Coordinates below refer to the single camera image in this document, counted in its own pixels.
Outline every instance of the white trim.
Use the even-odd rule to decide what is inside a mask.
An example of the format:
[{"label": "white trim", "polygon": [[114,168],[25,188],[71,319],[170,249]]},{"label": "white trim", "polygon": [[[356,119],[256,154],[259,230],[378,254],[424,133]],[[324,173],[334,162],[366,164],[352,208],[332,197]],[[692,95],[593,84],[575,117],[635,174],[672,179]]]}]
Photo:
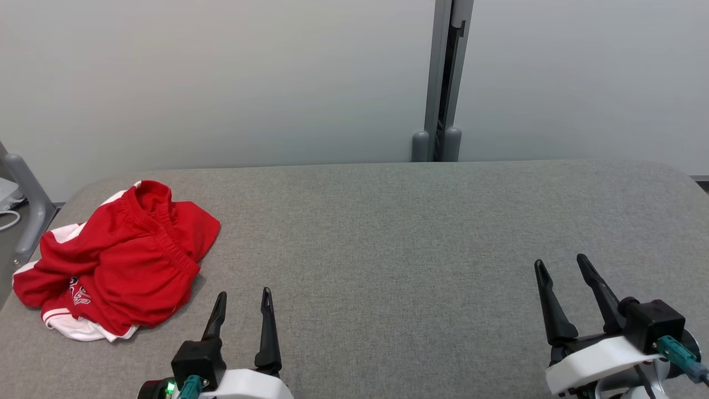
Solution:
[{"label": "white trim", "polygon": [[104,206],[105,204],[110,204],[113,201],[116,201],[118,198],[121,198],[123,196],[123,194],[125,194],[126,191],[127,190],[121,190],[121,191],[117,192],[116,194],[111,195],[106,201],[101,203],[101,206]]},{"label": "white trim", "polygon": [[76,339],[77,341],[96,341],[97,339],[106,338],[99,330],[91,325],[93,323],[90,324],[89,321],[85,319],[77,320],[69,314],[52,316],[47,320],[47,323],[47,327],[50,329],[56,329],[65,337]]},{"label": "white trim", "polygon": [[66,307],[58,307],[57,309],[48,310],[42,315],[42,321],[47,322],[48,317],[56,315],[57,313],[70,313],[70,311]]},{"label": "white trim", "polygon": [[67,226],[57,227],[56,229],[50,230],[50,233],[54,235],[54,240],[56,240],[57,243],[63,244],[67,241],[75,239],[79,233],[81,233],[83,228],[83,224],[80,226],[78,223],[74,223],[68,224]]},{"label": "white trim", "polygon": [[100,324],[93,323],[93,322],[89,322],[89,323],[93,324],[94,327],[95,327],[97,330],[99,330],[99,331],[106,337],[106,339],[107,339],[109,342],[113,342],[113,341],[115,341],[117,338],[120,338],[120,339],[128,339],[128,338],[131,338],[131,337],[133,336],[133,334],[135,334],[135,331],[138,330],[138,326],[130,326],[130,328],[128,329],[128,331],[127,331],[125,334],[123,334],[123,335],[115,335],[115,334],[112,334],[112,333],[106,331],[106,329],[104,329],[103,327],[101,327]]},{"label": "white trim", "polygon": [[67,316],[68,316],[68,317],[71,317],[71,318],[73,319],[72,314],[71,314],[71,313],[68,313],[68,312],[67,312],[67,313],[59,313],[58,315],[54,315],[54,316],[52,316],[52,317],[48,317],[48,318],[45,320],[45,326],[46,326],[48,329],[54,329],[54,327],[52,327],[52,320],[54,320],[54,319],[59,319],[59,318],[63,318],[63,317],[67,317]]}]

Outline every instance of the red garment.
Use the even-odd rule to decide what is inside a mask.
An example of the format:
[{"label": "red garment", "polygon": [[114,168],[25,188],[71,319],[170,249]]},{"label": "red garment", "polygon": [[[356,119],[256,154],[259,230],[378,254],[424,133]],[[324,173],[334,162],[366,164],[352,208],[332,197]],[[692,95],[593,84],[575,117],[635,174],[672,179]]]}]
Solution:
[{"label": "red garment", "polygon": [[109,198],[86,223],[45,233],[42,259],[15,272],[13,289],[70,338],[128,338],[189,300],[197,261],[218,231],[219,221],[202,208],[173,202],[168,186],[144,180]]}]

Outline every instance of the gray fabric surface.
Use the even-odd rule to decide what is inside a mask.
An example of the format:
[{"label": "gray fabric surface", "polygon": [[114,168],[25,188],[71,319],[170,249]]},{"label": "gray fabric surface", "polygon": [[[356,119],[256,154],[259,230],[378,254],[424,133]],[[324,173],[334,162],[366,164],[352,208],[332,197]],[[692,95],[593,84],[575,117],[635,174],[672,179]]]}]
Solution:
[{"label": "gray fabric surface", "polygon": [[[230,368],[252,367],[260,293],[274,295],[296,398],[551,398],[533,273],[542,258],[582,334],[600,313],[575,257],[619,297],[662,298],[709,347],[709,198],[663,165],[625,161],[332,165],[133,173],[76,194],[84,221],[139,179],[222,222],[192,301],[128,340],[71,341],[10,295],[0,312],[7,398],[134,398],[201,336],[216,294]],[[705,398],[686,378],[675,398]]]}]

